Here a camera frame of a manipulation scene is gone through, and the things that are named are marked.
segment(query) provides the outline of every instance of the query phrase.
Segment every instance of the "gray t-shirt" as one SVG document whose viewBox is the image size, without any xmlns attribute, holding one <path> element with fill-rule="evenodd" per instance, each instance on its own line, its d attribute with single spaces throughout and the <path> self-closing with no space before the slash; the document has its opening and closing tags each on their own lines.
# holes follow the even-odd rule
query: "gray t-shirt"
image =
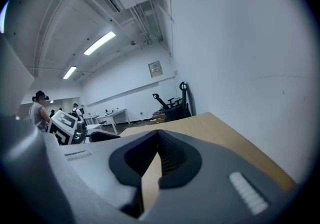
<svg viewBox="0 0 320 224">
<path fill-rule="evenodd" d="M 46 132 L 46 121 L 42 118 L 40 114 L 40 109 L 43 105 L 39 104 L 38 102 L 35 102 L 31 107 L 30 107 L 30 122 L 37 126 L 40 131 Z"/>
</svg>

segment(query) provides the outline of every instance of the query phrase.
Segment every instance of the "fluorescent light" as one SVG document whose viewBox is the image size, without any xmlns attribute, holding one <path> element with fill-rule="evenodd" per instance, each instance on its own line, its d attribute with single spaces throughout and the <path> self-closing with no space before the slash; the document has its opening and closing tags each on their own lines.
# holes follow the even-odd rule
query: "fluorescent light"
<svg viewBox="0 0 320 224">
<path fill-rule="evenodd" d="M 5 4 L 4 8 L 1 10 L 0 13 L 0 33 L 4 33 L 5 32 L 5 17 L 6 17 L 6 8 L 8 6 L 9 1 L 7 1 L 7 3 Z"/>
<path fill-rule="evenodd" d="M 64 79 L 69 78 L 69 76 L 77 69 L 75 66 L 71 66 L 69 71 L 65 74 Z"/>
<path fill-rule="evenodd" d="M 90 48 L 88 48 L 84 54 L 90 55 L 93 51 L 95 51 L 98 47 L 100 47 L 102 44 L 106 43 L 108 40 L 112 39 L 114 36 L 116 36 L 113 32 L 109 32 L 106 35 L 104 35 L 101 39 L 97 40 Z"/>
</svg>

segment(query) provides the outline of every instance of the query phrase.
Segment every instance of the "desk leg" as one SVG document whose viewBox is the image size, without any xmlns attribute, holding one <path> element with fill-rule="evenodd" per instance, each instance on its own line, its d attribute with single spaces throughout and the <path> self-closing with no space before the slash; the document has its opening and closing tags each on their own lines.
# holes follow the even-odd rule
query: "desk leg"
<svg viewBox="0 0 320 224">
<path fill-rule="evenodd" d="M 128 124 L 130 124 L 130 121 L 129 121 L 129 116 L 128 116 L 128 113 L 126 112 L 125 113 L 125 116 L 126 116 L 126 120 L 128 121 Z"/>
<path fill-rule="evenodd" d="M 115 123 L 114 123 L 115 122 L 114 118 L 111 117 L 110 120 L 111 120 L 111 124 L 112 124 L 113 130 L 115 131 L 115 134 L 118 135 L 117 128 L 116 128 Z"/>
</svg>

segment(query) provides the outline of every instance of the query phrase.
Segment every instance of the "person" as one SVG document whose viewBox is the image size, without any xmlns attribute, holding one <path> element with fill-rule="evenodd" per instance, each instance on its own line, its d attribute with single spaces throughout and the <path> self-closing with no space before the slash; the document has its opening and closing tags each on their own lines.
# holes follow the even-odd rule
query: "person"
<svg viewBox="0 0 320 224">
<path fill-rule="evenodd" d="M 47 131 L 47 123 L 50 123 L 50 117 L 48 116 L 44 105 L 46 103 L 46 100 L 48 100 L 49 97 L 46 97 L 44 92 L 39 90 L 35 97 L 32 97 L 32 101 L 34 102 L 33 105 L 30 107 L 29 111 L 29 119 L 30 122 L 33 125 L 36 125 L 38 129 L 42 132 Z"/>
<path fill-rule="evenodd" d="M 74 103 L 73 104 L 73 109 L 72 109 L 72 114 L 74 117 L 77 117 L 79 121 L 82 121 L 84 119 L 84 116 L 82 115 L 81 111 L 78 109 L 78 104 Z"/>
<path fill-rule="evenodd" d="M 55 115 L 54 110 L 51 110 L 50 118 L 53 117 L 54 115 Z"/>
</svg>

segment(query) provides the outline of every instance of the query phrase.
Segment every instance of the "white ceiling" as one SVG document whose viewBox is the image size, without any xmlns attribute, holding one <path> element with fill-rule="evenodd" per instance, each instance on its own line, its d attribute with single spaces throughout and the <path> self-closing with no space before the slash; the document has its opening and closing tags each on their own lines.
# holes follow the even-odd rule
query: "white ceiling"
<svg viewBox="0 0 320 224">
<path fill-rule="evenodd" d="M 115 13 L 104 0 L 95 0 L 110 18 L 91 0 L 10 0 L 5 35 L 26 67 L 67 70 L 77 66 L 73 80 L 90 75 L 121 54 L 136 50 L 131 41 L 143 47 L 143 32 L 129 10 Z M 158 34 L 149 2 L 141 4 L 150 26 L 150 34 Z M 127 35 L 117 26 L 117 21 Z M 95 41 L 113 31 L 116 37 L 102 45 L 90 56 L 83 52 Z M 28 68 L 34 75 L 46 75 L 45 70 Z M 65 71 L 56 71 L 63 77 Z"/>
</svg>

